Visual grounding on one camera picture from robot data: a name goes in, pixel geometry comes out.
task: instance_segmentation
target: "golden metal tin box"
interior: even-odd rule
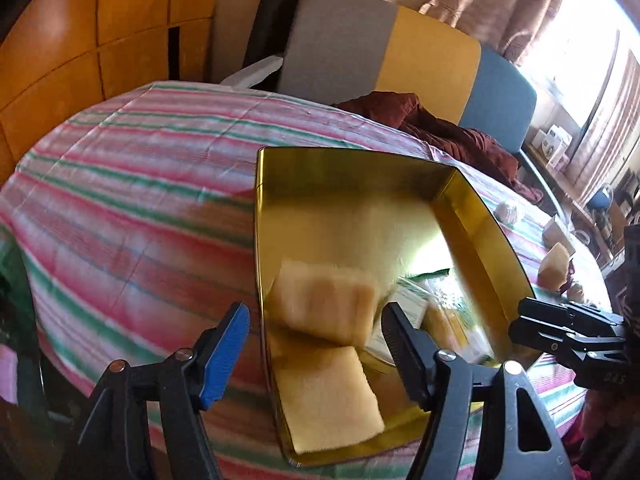
[[[391,153],[263,148],[255,209],[262,350],[282,450],[295,465],[356,460],[404,446],[422,437],[428,414],[409,401],[395,367],[360,351],[385,431],[356,446],[295,453],[270,367],[273,351],[286,352],[288,335],[270,325],[264,306],[284,259],[365,270],[382,290],[399,276],[449,267],[471,291],[499,361],[515,358],[529,367],[540,356],[509,341],[518,302],[534,293],[500,226],[459,170]]]

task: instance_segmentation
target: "blue headboard panel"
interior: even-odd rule
[[[471,95],[459,125],[475,128],[516,153],[527,135],[536,107],[536,91],[509,61],[482,46]]]

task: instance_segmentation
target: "yellow headboard panel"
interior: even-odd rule
[[[399,7],[376,90],[413,92],[438,118],[458,124],[476,79],[477,40],[419,12]]]
[[[0,184],[47,132],[84,108],[168,76],[202,81],[216,0],[31,0],[0,44]]]

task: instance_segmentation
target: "silver screw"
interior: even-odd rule
[[[456,358],[456,355],[451,350],[438,350],[438,359],[441,361],[451,362]]]
[[[175,358],[178,359],[178,361],[188,361],[192,357],[193,350],[191,350],[191,348],[180,348],[175,353]]]
[[[504,364],[504,370],[511,375],[520,375],[522,373],[522,365],[517,361],[507,361]]]
[[[113,363],[109,365],[109,371],[117,374],[124,370],[127,363],[122,359],[116,359]]]

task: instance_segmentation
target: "bed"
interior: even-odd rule
[[[0,254],[12,242],[20,247],[40,347],[85,395],[112,360],[158,362],[190,346],[231,302],[244,301],[250,336],[224,398],[204,415],[226,478],[404,478],[417,444],[313,470],[289,466],[280,453],[255,293],[254,177],[262,146],[380,150],[455,165],[489,209],[508,198],[526,211],[503,230],[536,281],[548,216],[473,168],[329,106],[171,81],[91,106],[25,154],[0,192]],[[610,308],[598,266],[580,244],[574,264],[587,296]],[[548,355],[529,371],[560,433],[584,401],[573,376]],[[162,447],[157,409],[150,420],[154,445]],[[472,415],[459,478],[472,475],[479,423]]]

